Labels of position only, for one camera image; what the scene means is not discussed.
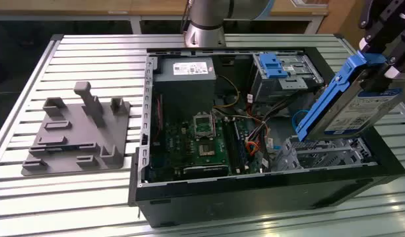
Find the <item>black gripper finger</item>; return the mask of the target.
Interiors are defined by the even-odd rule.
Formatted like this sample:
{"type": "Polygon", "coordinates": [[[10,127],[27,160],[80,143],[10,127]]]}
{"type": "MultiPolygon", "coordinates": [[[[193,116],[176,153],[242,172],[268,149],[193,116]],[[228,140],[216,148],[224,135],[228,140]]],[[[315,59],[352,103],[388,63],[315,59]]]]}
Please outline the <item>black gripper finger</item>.
{"type": "Polygon", "coordinates": [[[360,41],[364,53],[383,53],[387,44],[395,40],[403,30],[403,0],[367,0],[360,16],[360,28],[365,36],[360,41]]]}
{"type": "Polygon", "coordinates": [[[385,62],[371,73],[371,78],[361,84],[363,89],[369,92],[383,92],[389,88],[393,79],[405,78],[405,14],[400,14],[400,17],[404,20],[404,26],[397,37],[401,39],[393,50],[391,50],[385,62]]]}

